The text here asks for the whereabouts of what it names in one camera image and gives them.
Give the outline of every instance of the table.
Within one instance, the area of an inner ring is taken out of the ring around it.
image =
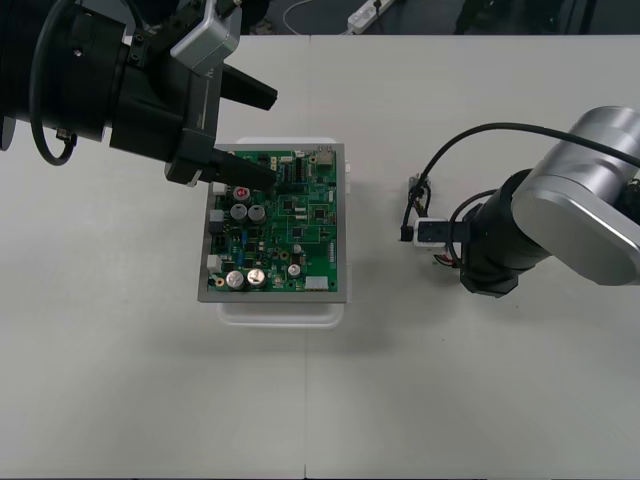
[[[195,302],[206,190],[28,129],[0,163],[0,476],[637,478],[640,297],[555,260],[501,300],[397,242],[405,182],[463,129],[567,129],[640,108],[634,37],[246,38],[280,90],[225,103],[219,138],[320,135],[352,163],[353,303],[333,332],[237,330]],[[552,142],[465,141],[433,214]]]

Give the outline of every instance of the wire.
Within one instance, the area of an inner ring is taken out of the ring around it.
[[[449,255],[451,255],[451,260],[455,268],[462,268],[462,261],[460,260],[460,257],[458,257],[458,254],[456,253],[456,249],[453,246],[453,231],[455,229],[456,220],[458,219],[458,216],[462,213],[462,211],[465,208],[467,208],[473,202],[476,202],[481,198],[490,197],[496,192],[497,190],[487,190],[486,192],[482,192],[482,193],[478,193],[477,195],[474,195],[470,199],[465,200],[464,203],[460,205],[455,212],[453,212],[453,215],[451,215],[451,218],[449,219],[449,231],[447,232],[447,249],[449,250]]]
[[[307,3],[311,3],[313,0],[302,0],[301,2],[298,3],[294,3],[293,5],[291,5],[289,8],[287,8],[284,13],[282,14],[282,23],[284,23],[284,26],[287,27],[289,29],[289,31],[291,33],[293,33],[294,35],[298,35],[298,36],[307,36],[304,33],[300,33],[298,32],[296,29],[294,29],[291,25],[289,25],[289,22],[287,22],[287,15],[289,15],[289,12],[291,12],[291,10],[301,7],[302,5],[306,5]],[[351,27],[347,28],[344,32],[339,33],[338,35],[351,35],[353,33],[353,29]]]
[[[380,33],[384,35],[384,26],[382,25],[382,20],[380,20],[380,7],[382,6],[381,0],[373,2],[373,6],[376,7],[376,22],[378,23],[378,28],[380,29]]]
[[[42,83],[45,79],[46,59],[49,47],[53,43],[53,35],[63,15],[74,3],[75,0],[58,0],[49,11],[38,37],[29,80],[29,122],[31,123],[33,140],[42,158],[55,167],[62,166],[69,161],[73,155],[77,137],[73,134],[65,140],[64,151],[60,157],[54,156],[49,150],[42,124]]]
[[[307,3],[311,3],[313,0],[302,0],[301,2],[298,3],[294,3],[293,5],[291,5],[289,8],[287,8],[284,13],[282,14],[282,23],[284,23],[284,26],[287,27],[289,30],[291,30],[291,32],[294,35],[299,35],[302,36],[303,34],[298,32],[297,30],[294,30],[293,27],[291,25],[289,25],[289,23],[287,22],[287,15],[289,15],[289,12],[295,8],[301,7],[302,5],[306,5]]]
[[[413,207],[416,199],[418,198],[418,192],[421,188],[424,188],[426,179],[429,177],[431,170],[435,167],[436,163],[447,153],[454,145],[464,140],[467,137],[472,135],[476,135],[482,132],[488,132],[490,130],[513,130],[519,132],[527,132],[527,133],[535,133],[536,135],[542,135],[546,137],[555,138],[558,140],[562,140],[564,142],[573,143],[575,145],[580,145],[581,147],[589,148],[596,152],[603,153],[605,155],[609,155],[614,158],[618,158],[634,167],[640,168],[640,159],[629,155],[627,153],[616,150],[615,148],[608,147],[598,142],[594,142],[592,140],[579,137],[572,133],[561,132],[559,130],[553,130],[551,128],[539,127],[536,125],[528,125],[524,123],[487,123],[485,125],[480,125],[478,127],[471,128],[456,137],[449,140],[431,159],[429,164],[426,166],[422,175],[420,175],[420,179],[416,184],[411,197],[409,198],[409,202],[407,204],[407,208],[404,212],[404,219],[402,221],[402,232],[407,230],[407,225],[409,223],[409,216],[411,215],[411,208]]]

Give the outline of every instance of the capacitor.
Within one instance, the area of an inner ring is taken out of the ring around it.
[[[247,221],[247,207],[241,203],[236,203],[231,207],[231,218],[238,223],[244,223]]]
[[[289,265],[289,268],[287,269],[287,273],[290,278],[298,278],[301,272],[300,265]]]
[[[262,225],[267,221],[267,212],[262,205],[254,205],[249,209],[249,220],[256,225]]]
[[[262,270],[255,268],[247,274],[247,281],[252,288],[262,288],[267,283],[267,276]]]
[[[233,198],[236,202],[244,203],[246,205],[251,201],[251,190],[244,187],[236,187],[233,189]]]
[[[227,275],[227,285],[231,290],[242,290],[244,287],[244,275],[242,272],[234,270]]]

